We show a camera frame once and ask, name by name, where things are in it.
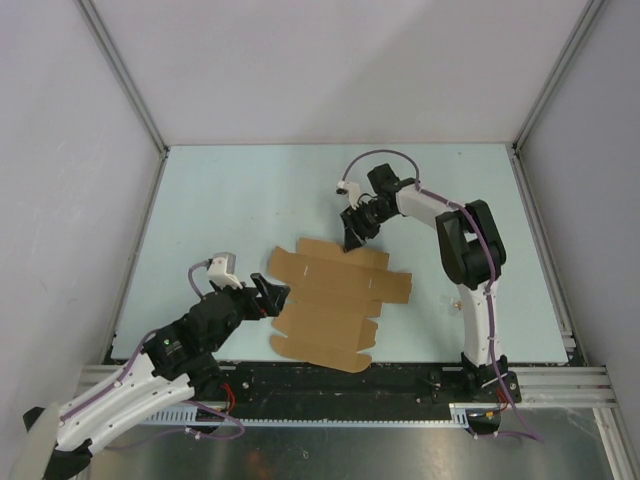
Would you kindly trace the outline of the brown cardboard box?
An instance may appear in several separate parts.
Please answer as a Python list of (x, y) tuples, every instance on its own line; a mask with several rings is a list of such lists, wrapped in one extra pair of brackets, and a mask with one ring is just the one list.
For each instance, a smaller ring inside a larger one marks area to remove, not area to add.
[(274, 352), (350, 374), (366, 370), (382, 307), (408, 303), (412, 291), (412, 275), (391, 271), (389, 259), (384, 251), (346, 253), (339, 244), (310, 238), (299, 239), (294, 252), (275, 247), (268, 273), (291, 292), (272, 321)]

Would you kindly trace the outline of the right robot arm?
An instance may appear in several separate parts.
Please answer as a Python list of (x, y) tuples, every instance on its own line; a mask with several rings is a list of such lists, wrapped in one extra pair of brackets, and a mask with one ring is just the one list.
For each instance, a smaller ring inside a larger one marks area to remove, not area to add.
[(371, 170), (368, 179), (373, 195), (345, 178), (337, 183), (336, 193), (349, 201), (340, 214), (343, 250), (364, 246), (396, 216), (413, 218), (436, 231), (442, 267), (462, 301), (461, 388), (473, 401), (486, 400), (508, 373), (496, 320), (506, 249), (489, 205), (482, 200), (465, 205), (449, 200), (424, 189), (414, 178), (400, 179), (388, 164)]

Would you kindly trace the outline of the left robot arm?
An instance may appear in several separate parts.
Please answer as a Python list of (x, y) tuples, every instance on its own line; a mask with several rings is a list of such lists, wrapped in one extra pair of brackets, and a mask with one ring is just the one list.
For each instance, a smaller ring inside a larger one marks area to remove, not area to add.
[(214, 397), (224, 382), (215, 352), (242, 322), (278, 316), (290, 293), (259, 273), (251, 281), (214, 281), (212, 292), (179, 319), (149, 332), (111, 376), (62, 405), (27, 411), (27, 441), (11, 478), (70, 479), (155, 413), (195, 397)]

